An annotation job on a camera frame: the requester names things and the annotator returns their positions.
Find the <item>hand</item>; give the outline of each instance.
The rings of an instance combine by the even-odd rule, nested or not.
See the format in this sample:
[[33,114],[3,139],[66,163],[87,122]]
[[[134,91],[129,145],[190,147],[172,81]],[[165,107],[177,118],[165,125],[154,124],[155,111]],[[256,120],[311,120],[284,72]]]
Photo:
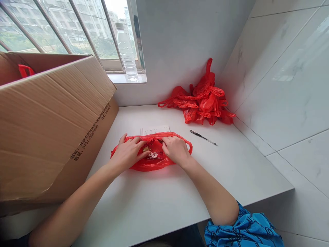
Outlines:
[[162,140],[162,149],[164,153],[177,165],[182,166],[186,161],[192,158],[184,140],[177,136],[163,137]]
[[139,137],[124,142],[126,136],[127,133],[120,138],[119,145],[109,162],[120,174],[151,153],[147,151],[137,155],[146,142],[140,141]]

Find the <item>blue shirt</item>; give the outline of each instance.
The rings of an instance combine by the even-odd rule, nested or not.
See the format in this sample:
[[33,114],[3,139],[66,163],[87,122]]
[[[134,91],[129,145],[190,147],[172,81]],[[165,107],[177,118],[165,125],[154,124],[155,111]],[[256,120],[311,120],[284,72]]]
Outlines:
[[205,240],[211,247],[283,247],[283,241],[263,213],[250,213],[239,204],[233,226],[217,226],[211,220],[205,227]]

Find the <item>black pen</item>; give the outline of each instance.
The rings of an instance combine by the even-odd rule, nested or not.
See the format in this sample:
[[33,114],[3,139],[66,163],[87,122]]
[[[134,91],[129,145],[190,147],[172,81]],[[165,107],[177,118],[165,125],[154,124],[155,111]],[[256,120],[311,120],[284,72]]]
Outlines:
[[205,139],[206,141],[214,144],[215,146],[218,146],[216,143],[212,142],[211,140],[208,140],[207,138],[203,137],[202,135],[198,134],[197,132],[194,132],[193,130],[190,130],[192,134],[195,134],[198,137],[201,137],[202,139]]

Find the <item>white table surface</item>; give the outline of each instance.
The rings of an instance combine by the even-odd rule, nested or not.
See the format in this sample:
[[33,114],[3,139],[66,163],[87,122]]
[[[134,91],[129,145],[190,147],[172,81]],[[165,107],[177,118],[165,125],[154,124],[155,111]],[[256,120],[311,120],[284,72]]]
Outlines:
[[[89,173],[111,156],[119,138],[143,127],[169,125],[193,145],[192,156],[243,206],[293,189],[234,126],[185,124],[181,110],[157,105],[121,107]],[[217,143],[190,133],[190,129]],[[128,170],[106,190],[74,247],[127,247],[208,219],[193,183],[177,165],[153,172]]]

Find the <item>human arm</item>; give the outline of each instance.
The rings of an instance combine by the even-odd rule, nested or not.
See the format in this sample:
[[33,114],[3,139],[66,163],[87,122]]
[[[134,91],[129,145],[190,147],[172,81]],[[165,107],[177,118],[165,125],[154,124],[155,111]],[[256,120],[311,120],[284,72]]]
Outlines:
[[185,142],[174,136],[164,137],[164,153],[190,177],[199,191],[215,225],[234,225],[239,206],[234,197],[211,176],[187,150]]
[[30,247],[68,247],[81,233],[108,186],[126,169],[146,157],[138,151],[145,144],[140,138],[124,142],[124,134],[110,161],[91,176],[43,223],[31,232]]

